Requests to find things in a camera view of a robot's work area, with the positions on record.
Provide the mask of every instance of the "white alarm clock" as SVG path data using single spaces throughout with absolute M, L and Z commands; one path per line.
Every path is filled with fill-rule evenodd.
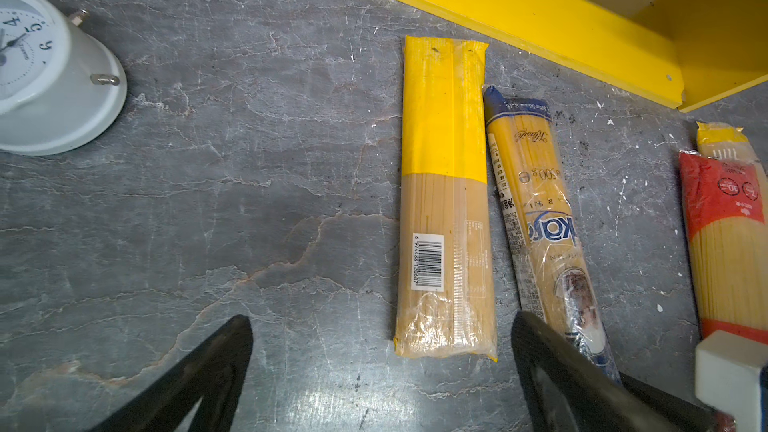
M 46 0 L 0 0 L 0 150 L 46 156 L 80 147 L 120 113 L 125 72 Z

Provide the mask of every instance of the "dry pasta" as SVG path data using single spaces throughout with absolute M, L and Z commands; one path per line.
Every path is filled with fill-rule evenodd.
M 699 124 L 701 156 L 682 152 L 686 231 L 704 337 L 768 344 L 768 180 L 741 129 Z
M 395 352 L 496 358 L 482 82 L 487 44 L 407 37 Z
M 620 381 L 574 228 L 562 163 L 543 100 L 485 90 L 488 145 L 521 306 Z

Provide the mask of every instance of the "spaghetti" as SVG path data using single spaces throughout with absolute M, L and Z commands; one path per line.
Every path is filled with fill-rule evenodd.
M 485 43 L 406 38 L 395 352 L 496 358 Z
M 686 231 L 704 337 L 725 330 L 768 344 L 768 179 L 737 129 L 699 124 L 701 156 L 682 152 Z
M 535 312 L 619 382 L 574 229 L 562 163 L 542 100 L 485 90 L 488 145 L 524 310 Z

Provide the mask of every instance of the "gray marble surface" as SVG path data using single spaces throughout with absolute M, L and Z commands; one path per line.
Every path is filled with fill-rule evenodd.
M 391 342 L 402 38 L 486 37 L 393 0 L 50 1 L 91 11 L 129 96 L 80 149 L 0 153 L 0 430 L 94 425 L 233 314 L 255 335 L 233 430 L 529 429 L 493 180 L 499 362 Z M 677 150 L 727 120 L 768 159 L 768 86 L 682 115 L 489 42 L 486 81 L 557 118 L 620 369 L 692 399 Z

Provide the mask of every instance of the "clock face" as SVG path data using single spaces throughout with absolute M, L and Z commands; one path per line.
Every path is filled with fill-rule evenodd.
M 56 43 L 45 18 L 0 6 L 0 100 L 29 85 L 51 62 Z

